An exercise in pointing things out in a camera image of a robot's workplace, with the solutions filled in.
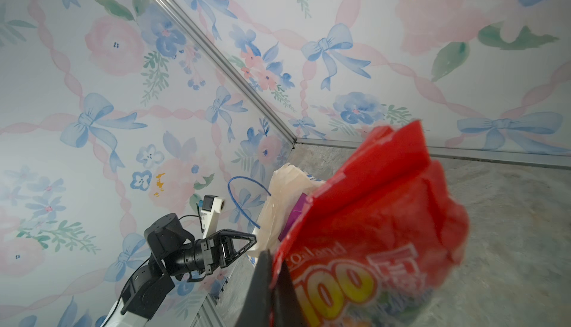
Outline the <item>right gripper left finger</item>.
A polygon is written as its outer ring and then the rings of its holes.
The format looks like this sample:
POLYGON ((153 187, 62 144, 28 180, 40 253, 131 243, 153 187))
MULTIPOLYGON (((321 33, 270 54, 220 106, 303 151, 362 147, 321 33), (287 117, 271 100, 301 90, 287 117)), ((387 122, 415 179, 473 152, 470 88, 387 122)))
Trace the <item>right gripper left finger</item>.
POLYGON ((272 268, 273 258, 270 251, 261 252, 235 327, 272 325, 272 268))

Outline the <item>blue checkered paper bag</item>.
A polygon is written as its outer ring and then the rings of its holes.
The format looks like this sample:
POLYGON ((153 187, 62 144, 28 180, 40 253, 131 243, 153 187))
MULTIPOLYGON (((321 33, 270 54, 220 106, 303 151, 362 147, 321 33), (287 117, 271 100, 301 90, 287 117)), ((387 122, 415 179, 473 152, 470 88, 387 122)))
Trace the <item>blue checkered paper bag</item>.
POLYGON ((253 266, 257 265, 261 252, 277 251, 282 242, 278 236, 301 194, 306 193, 309 197, 324 184, 287 163, 273 173, 269 188, 265 189, 265 198, 251 198, 246 190, 242 190, 238 198, 230 196, 237 212, 247 219, 249 230, 257 237, 256 245, 247 252, 253 266))

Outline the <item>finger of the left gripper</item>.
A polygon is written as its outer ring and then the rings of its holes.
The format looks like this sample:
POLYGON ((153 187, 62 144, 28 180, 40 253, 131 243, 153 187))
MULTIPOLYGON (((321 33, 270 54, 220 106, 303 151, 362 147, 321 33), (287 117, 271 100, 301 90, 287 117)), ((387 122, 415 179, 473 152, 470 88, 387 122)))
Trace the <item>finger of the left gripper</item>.
POLYGON ((226 268, 256 245, 257 237, 251 233, 224 229, 214 234, 214 243, 218 249, 219 267, 226 268))

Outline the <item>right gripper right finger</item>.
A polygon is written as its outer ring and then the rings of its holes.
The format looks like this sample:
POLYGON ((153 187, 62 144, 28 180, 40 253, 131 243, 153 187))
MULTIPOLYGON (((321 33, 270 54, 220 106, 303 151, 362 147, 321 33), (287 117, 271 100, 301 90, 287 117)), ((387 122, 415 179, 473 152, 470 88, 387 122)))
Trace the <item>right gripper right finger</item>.
POLYGON ((307 326, 289 273, 281 273, 273 290, 273 326, 307 326))

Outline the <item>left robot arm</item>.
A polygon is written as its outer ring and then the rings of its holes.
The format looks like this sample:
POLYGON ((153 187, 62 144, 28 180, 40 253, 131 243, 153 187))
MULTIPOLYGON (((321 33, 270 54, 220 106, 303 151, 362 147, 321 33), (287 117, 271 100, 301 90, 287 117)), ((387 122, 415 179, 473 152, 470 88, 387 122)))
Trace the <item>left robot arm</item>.
POLYGON ((175 280, 201 282, 226 268, 256 243, 251 233, 219 230, 196 239, 174 213, 165 215, 144 232, 151 254, 127 280, 103 326, 145 326, 175 288, 175 280))

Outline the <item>red fruit candy bag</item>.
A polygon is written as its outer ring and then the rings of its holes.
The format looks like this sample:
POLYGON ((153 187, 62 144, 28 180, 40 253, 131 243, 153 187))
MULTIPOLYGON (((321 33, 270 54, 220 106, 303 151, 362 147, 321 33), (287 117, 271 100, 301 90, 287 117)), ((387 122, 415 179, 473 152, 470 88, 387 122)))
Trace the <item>red fruit candy bag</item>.
POLYGON ((465 253, 468 213, 420 122, 375 128, 311 193, 280 244, 299 317, 275 326, 409 326, 465 253))

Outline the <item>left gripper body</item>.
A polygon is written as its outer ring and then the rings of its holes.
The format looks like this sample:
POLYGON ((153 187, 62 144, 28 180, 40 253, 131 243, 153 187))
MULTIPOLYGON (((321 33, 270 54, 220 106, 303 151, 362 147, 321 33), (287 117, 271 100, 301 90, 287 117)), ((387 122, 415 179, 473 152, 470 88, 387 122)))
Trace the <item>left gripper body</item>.
POLYGON ((185 244, 167 257, 167 272, 177 280, 204 280, 223 266, 222 241, 218 233, 185 244))

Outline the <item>purple grape candy bag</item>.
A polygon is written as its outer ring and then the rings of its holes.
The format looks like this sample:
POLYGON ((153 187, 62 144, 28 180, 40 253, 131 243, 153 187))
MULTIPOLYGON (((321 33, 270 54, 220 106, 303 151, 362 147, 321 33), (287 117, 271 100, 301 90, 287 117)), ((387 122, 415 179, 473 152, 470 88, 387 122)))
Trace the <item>purple grape candy bag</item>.
POLYGON ((294 223, 300 218, 300 216, 303 213, 303 208, 306 204, 306 200, 307 200, 307 194, 306 193, 302 193, 301 196, 299 197, 298 201, 296 202, 296 204, 294 205, 294 207, 292 208, 287 220, 285 221, 285 224, 283 226, 283 229, 280 233, 280 235, 278 236, 278 240, 281 242, 282 240, 285 239, 285 237, 288 235, 288 232, 291 230, 292 226, 294 225, 294 223))

